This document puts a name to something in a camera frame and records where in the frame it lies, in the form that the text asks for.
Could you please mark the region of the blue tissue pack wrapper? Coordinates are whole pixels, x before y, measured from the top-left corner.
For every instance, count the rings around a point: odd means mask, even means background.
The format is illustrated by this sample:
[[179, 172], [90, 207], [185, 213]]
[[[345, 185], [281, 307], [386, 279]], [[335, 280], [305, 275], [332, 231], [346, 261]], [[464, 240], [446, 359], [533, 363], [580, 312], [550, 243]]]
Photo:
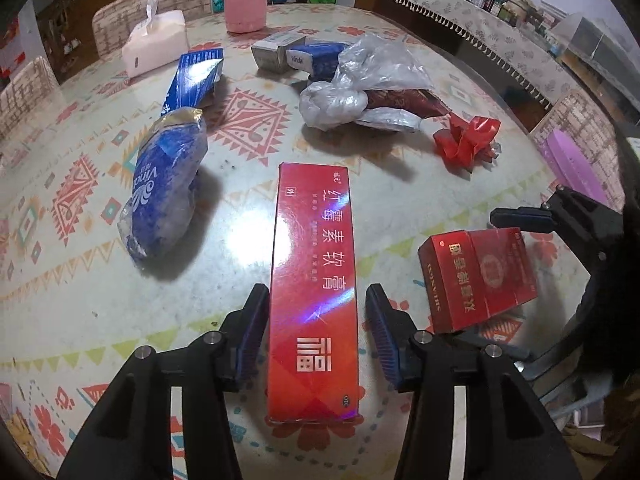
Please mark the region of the blue tissue pack wrapper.
[[158, 258], [186, 234], [195, 209], [198, 170], [207, 151], [206, 122], [196, 107], [172, 110], [145, 133], [131, 196], [117, 223], [132, 260]]

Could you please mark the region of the dark blue small box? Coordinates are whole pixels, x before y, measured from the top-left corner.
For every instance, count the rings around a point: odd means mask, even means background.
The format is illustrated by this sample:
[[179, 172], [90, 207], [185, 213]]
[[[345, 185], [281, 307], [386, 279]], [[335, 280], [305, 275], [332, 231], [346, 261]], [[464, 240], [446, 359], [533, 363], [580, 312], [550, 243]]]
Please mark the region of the dark blue small box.
[[293, 70], [300, 70], [311, 81], [331, 81], [338, 65], [338, 57], [348, 47], [342, 42], [313, 42], [289, 48], [286, 62]]

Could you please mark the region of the grey small box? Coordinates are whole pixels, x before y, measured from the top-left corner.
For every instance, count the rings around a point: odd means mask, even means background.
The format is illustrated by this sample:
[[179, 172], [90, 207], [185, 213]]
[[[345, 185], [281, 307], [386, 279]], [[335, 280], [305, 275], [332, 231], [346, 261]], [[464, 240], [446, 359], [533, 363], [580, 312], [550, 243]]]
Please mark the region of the grey small box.
[[278, 32], [256, 41], [251, 47], [257, 67], [269, 73], [283, 74], [290, 69], [286, 52], [292, 47], [306, 44], [306, 36], [299, 32]]

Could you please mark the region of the red cigarette pack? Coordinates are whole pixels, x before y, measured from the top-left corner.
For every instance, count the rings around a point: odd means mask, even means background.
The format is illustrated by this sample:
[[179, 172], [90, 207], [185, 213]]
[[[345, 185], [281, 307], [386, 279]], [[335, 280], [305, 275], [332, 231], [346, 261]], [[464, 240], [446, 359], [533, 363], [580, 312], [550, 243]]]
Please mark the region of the red cigarette pack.
[[518, 228], [434, 234], [418, 256], [435, 333], [466, 330], [538, 296]]

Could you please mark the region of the left patterned chair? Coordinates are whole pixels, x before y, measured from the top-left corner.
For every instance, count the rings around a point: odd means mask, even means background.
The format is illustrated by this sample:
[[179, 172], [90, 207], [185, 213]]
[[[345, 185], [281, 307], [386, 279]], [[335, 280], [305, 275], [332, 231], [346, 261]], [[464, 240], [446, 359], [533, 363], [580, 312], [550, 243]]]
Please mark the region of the left patterned chair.
[[7, 138], [35, 106], [58, 88], [55, 74], [45, 58], [37, 56], [30, 61], [1, 92], [1, 139]]

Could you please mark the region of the purple plastic waste basket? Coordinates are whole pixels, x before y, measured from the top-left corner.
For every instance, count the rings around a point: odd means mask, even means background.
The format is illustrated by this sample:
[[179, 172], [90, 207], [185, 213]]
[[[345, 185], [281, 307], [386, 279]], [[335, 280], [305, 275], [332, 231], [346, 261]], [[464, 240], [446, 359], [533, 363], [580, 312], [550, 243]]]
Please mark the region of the purple plastic waste basket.
[[541, 155], [559, 184], [608, 206], [602, 184], [575, 142], [562, 130], [554, 129], [541, 142]]

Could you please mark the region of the crumpled red wrapper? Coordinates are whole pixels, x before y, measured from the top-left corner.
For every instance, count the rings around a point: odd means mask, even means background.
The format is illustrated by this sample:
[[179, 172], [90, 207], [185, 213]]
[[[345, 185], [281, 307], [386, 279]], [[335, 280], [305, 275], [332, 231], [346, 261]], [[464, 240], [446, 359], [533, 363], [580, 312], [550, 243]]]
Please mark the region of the crumpled red wrapper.
[[449, 126], [436, 131], [433, 140], [446, 165], [472, 172], [481, 162], [491, 164], [499, 155], [495, 138], [500, 120], [474, 116], [468, 122], [456, 114], [448, 116]]

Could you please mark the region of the blue foil box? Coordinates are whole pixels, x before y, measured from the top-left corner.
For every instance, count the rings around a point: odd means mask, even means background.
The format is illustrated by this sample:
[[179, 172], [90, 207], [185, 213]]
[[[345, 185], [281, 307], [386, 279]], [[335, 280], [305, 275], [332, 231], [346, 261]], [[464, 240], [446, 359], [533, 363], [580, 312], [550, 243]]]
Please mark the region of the blue foil box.
[[224, 67], [221, 48], [188, 52], [180, 60], [160, 109], [162, 116], [181, 107], [203, 107], [215, 92]]

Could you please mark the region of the long red ointment box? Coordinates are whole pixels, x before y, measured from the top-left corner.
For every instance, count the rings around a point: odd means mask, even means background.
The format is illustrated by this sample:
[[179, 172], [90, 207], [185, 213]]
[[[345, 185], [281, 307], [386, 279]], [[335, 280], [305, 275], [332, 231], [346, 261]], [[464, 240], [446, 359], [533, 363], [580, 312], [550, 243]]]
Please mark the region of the long red ointment box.
[[267, 394], [275, 424], [335, 424], [358, 415], [355, 243], [345, 167], [279, 168]]

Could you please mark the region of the patterned tablecloth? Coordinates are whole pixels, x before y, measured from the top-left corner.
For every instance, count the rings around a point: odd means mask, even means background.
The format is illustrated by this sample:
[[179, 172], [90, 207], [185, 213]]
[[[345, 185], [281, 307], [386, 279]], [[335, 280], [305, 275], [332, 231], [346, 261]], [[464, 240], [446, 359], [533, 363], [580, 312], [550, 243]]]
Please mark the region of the patterned tablecloth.
[[501, 124], [492, 165], [449, 172], [429, 133], [321, 133], [298, 110], [302, 74], [258, 73], [253, 36], [219, 16], [188, 27], [190, 44], [224, 50], [207, 113], [203, 196], [183, 244], [137, 268], [117, 221], [145, 133], [175, 70], [130, 80], [118, 54], [92, 64], [1, 128], [1, 416], [24, 454], [55, 474], [77, 431], [135, 348], [182, 347], [218, 326], [270, 279], [279, 168], [347, 168], [359, 288], [381, 284], [416, 325], [431, 315], [418, 259], [427, 237], [483, 229], [496, 207], [536, 206], [552, 173], [520, 124], [457, 66], [378, 16], [344, 6], [281, 6], [270, 32], [352, 42], [375, 34], [410, 50], [463, 118]]

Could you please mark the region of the dark red foil wrapper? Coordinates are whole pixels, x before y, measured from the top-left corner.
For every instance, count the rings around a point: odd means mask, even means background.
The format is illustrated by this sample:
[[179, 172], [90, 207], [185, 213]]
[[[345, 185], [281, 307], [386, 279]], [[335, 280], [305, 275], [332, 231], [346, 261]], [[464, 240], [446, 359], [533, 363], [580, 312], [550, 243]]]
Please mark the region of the dark red foil wrapper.
[[356, 123], [378, 130], [418, 131], [424, 119], [451, 113], [430, 90], [368, 90], [367, 97], [367, 107]]

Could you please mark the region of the clear plastic bag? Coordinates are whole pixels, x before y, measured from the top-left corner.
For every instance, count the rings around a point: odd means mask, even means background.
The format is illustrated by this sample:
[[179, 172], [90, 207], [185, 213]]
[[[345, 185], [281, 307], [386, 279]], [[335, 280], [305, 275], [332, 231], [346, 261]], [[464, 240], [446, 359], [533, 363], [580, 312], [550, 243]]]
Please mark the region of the clear plastic bag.
[[420, 129], [417, 114], [390, 105], [373, 108], [369, 94], [433, 89], [430, 75], [403, 44], [367, 34], [338, 55], [329, 82], [313, 82], [302, 91], [299, 111], [306, 126], [322, 131], [352, 122], [391, 132], [413, 132]]

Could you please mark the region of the white tissue pack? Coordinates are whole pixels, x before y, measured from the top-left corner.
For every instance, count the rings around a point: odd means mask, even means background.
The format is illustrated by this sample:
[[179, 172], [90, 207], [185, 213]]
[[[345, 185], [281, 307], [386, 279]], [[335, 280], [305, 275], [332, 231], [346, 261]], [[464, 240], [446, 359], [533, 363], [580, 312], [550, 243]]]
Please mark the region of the white tissue pack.
[[181, 10], [158, 12], [160, 0], [146, 0], [146, 19], [130, 32], [122, 47], [129, 78], [177, 61], [189, 51], [186, 20]]

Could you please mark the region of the lace-covered sideboard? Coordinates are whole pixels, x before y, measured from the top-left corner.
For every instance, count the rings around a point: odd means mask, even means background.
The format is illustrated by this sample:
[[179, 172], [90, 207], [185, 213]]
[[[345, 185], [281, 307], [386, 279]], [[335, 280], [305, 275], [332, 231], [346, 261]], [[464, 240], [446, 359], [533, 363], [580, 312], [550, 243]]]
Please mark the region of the lace-covered sideboard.
[[577, 80], [519, 29], [466, 0], [394, 0], [469, 41], [540, 102], [554, 105], [579, 88]]

